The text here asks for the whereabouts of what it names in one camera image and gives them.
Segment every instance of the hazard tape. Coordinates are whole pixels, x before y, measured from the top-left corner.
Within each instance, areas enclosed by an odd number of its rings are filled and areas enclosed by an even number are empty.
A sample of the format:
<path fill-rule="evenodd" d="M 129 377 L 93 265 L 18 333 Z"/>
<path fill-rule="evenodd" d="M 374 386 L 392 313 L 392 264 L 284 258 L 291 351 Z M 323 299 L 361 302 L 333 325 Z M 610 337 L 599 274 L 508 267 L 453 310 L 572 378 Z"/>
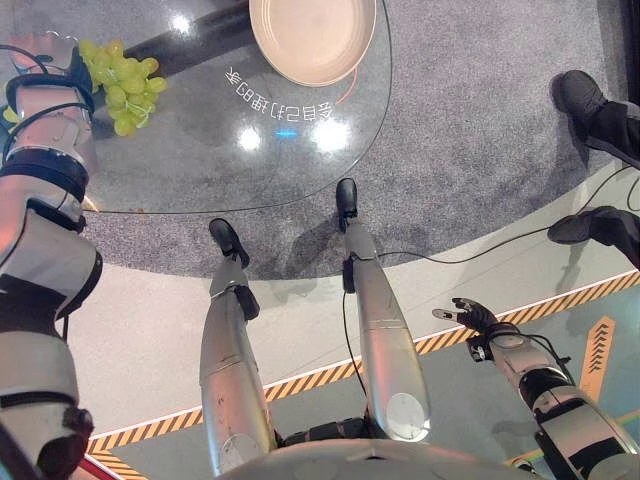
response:
<path fill-rule="evenodd" d="M 583 289 L 578 289 L 549 300 L 498 315 L 498 320 L 521 325 L 568 308 L 574 308 L 638 284 L 640 284 L 640 272 L 630 272 Z M 462 343 L 473 334 L 473 330 L 457 327 L 444 333 L 441 332 L 430 335 L 415 341 L 416 351 L 419 355 L 426 355 L 427 353 Z M 360 373 L 363 373 L 362 361 L 359 359 L 355 361 L 355 366 L 351 361 L 347 361 L 273 385 L 268 385 L 264 387 L 264 395 L 267 402 L 270 403 L 349 378 L 355 374 L 356 368 Z M 87 453 L 100 463 L 102 463 L 100 459 L 104 459 L 109 465 L 113 466 L 113 468 L 109 468 L 124 480 L 140 480 L 145 477 L 112 455 L 110 453 L 111 449 L 189 428 L 201 424 L 202 421 L 202 408 L 196 407 L 116 432 L 97 435 L 89 441 Z"/>

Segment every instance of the person's leg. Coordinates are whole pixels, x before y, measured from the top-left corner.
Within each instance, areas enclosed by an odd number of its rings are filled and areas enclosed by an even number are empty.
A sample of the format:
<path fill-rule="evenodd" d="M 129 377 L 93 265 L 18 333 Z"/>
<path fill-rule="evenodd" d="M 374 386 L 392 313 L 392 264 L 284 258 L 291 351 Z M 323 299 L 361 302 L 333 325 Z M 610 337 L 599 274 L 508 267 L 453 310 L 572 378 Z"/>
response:
<path fill-rule="evenodd" d="M 640 170 L 640 107 L 608 102 L 595 116 L 585 143 Z"/>
<path fill-rule="evenodd" d="M 640 270 L 640 218 L 624 210 L 603 211 L 591 218 L 589 236 L 613 245 Z"/>
<path fill-rule="evenodd" d="M 640 270 L 640 218 L 614 207 L 598 207 L 556 222 L 547 232 L 549 240 L 573 245 L 593 239 L 613 245 Z"/>
<path fill-rule="evenodd" d="M 640 107 L 612 102 L 585 72 L 571 70 L 560 79 L 560 98 L 574 122 L 583 129 L 583 140 L 640 169 Z"/>

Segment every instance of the white plate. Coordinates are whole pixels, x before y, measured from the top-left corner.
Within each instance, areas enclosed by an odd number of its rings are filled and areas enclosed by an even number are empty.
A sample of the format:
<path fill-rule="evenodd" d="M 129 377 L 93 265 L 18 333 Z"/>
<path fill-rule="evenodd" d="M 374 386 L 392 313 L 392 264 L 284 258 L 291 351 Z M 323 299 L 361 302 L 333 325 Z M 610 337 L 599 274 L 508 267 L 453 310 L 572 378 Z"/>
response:
<path fill-rule="evenodd" d="M 364 57 L 376 0 L 249 0 L 251 27 L 269 63 L 289 80 L 330 85 Z"/>

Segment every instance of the green grapes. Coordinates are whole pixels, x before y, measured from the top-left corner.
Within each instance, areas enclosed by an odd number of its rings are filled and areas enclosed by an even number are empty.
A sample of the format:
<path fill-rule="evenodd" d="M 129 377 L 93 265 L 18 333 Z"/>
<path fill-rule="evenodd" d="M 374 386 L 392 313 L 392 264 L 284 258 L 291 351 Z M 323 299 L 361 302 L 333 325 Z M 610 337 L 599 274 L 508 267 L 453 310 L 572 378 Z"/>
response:
<path fill-rule="evenodd" d="M 91 75 L 92 92 L 96 93 L 100 86 L 104 88 L 107 113 L 114 120 L 116 134 L 131 136 L 136 129 L 149 125 L 158 94 L 168 86 L 162 77 L 147 78 L 160 67 L 158 60 L 125 58 L 124 43 L 119 39 L 104 47 L 80 40 L 78 50 Z"/>

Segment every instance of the person's foot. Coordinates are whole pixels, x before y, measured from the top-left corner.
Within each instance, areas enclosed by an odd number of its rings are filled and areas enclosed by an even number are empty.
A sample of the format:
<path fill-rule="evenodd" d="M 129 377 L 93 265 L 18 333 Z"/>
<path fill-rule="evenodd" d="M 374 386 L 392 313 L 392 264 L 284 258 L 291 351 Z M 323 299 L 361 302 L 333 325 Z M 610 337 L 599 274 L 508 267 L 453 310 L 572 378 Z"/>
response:
<path fill-rule="evenodd" d="M 565 73 L 560 78 L 558 93 L 567 113 L 587 129 L 608 101 L 596 81 L 581 70 Z"/>
<path fill-rule="evenodd" d="M 547 238 L 562 245 L 574 245 L 576 243 L 589 240 L 589 229 L 591 219 L 598 213 L 607 210 L 616 210 L 614 207 L 598 207 L 594 210 L 587 210 L 578 215 L 569 215 L 558 220 L 547 231 Z"/>
<path fill-rule="evenodd" d="M 211 220 L 211 223 L 209 223 L 209 232 L 211 232 L 211 236 L 225 257 L 229 255 L 239 255 L 242 268 L 247 268 L 251 259 L 242 247 L 238 234 L 229 222 L 223 218 L 214 218 Z"/>
<path fill-rule="evenodd" d="M 353 178 L 343 178 L 336 187 L 338 224 L 342 233 L 347 231 L 348 218 L 358 216 L 358 189 Z"/>

